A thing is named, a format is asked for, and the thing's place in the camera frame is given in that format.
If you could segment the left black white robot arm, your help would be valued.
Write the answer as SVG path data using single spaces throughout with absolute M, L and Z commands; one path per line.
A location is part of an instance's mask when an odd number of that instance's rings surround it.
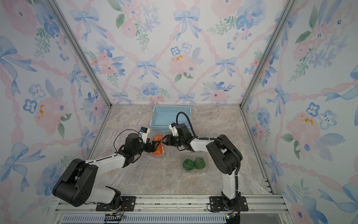
M 103 158 L 74 159 L 52 189 L 52 195 L 79 207 L 83 204 L 102 204 L 106 209 L 118 211 L 123 206 L 121 192 L 113 187 L 95 186 L 96 178 L 112 170 L 121 169 L 137 161 L 143 152 L 153 153 L 161 141 L 146 141 L 139 133 L 131 133 L 125 144 L 115 153 Z

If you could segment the clear container of green fruit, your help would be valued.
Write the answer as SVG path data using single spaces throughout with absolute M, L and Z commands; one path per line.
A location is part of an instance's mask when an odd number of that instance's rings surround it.
M 195 161 L 195 159 L 197 157 L 202 157 L 202 158 L 205 159 L 206 166 L 205 166 L 204 169 L 196 169 L 196 168 L 194 168 L 193 170 L 185 170 L 183 168 L 184 160 L 191 159 L 191 160 Z M 202 154 L 202 153 L 184 153 L 184 154 L 182 154 L 180 156 L 180 160 L 178 161 L 178 168 L 185 175 L 201 175 L 201 174 L 204 174 L 205 172 L 209 171 L 209 168 L 210 168 L 209 157 L 207 155 Z

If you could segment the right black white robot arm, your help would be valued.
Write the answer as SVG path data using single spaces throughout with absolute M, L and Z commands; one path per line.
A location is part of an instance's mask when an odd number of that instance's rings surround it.
M 172 147 L 183 147 L 191 152 L 209 153 L 216 168 L 222 173 L 223 190 L 222 202 L 227 210 L 239 207 L 238 173 L 241 167 L 242 155 L 225 135 L 214 137 L 198 137 L 182 124 L 169 125 L 171 134 L 166 135 L 164 144 Z

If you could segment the clear container of oranges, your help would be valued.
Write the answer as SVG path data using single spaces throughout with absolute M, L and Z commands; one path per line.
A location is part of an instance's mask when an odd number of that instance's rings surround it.
M 164 156 L 166 145 L 164 144 L 166 140 L 166 134 L 156 135 L 152 141 L 154 152 L 151 152 L 154 156 Z

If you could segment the light blue plastic basket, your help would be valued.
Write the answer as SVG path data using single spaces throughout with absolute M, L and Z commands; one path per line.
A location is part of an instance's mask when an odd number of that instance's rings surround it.
M 192 108 L 189 106 L 156 105 L 153 108 L 153 119 L 150 127 L 154 131 L 169 132 L 169 126 L 176 123 L 176 116 L 179 112 L 184 112 L 189 118 Z

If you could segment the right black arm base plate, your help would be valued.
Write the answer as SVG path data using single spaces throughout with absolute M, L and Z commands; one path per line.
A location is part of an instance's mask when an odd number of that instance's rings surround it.
M 211 196 L 209 197 L 208 205 L 210 206 L 209 210 L 212 212 L 233 212 L 234 210 L 239 210 L 239 212 L 249 211 L 248 203 L 244 196 L 239 196 L 238 199 L 227 199 L 224 196 Z

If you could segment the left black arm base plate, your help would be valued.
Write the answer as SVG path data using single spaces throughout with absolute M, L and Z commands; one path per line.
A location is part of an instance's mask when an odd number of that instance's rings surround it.
M 114 198 L 114 202 L 111 202 L 110 204 L 98 203 L 96 206 L 96 211 L 104 211 L 104 212 L 134 211 L 135 202 L 136 202 L 135 196 L 120 196 Z

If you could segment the green orange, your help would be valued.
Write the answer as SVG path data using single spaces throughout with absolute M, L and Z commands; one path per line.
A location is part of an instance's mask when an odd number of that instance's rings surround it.
M 194 163 L 194 161 L 191 160 L 191 159 L 186 159 L 186 160 L 184 160 L 184 162 L 183 162 L 183 168 L 184 168 L 185 170 L 193 170 L 193 169 L 195 168 L 195 163 Z
M 204 169 L 206 166 L 205 159 L 202 157 L 197 157 L 194 161 L 194 166 L 196 169 Z

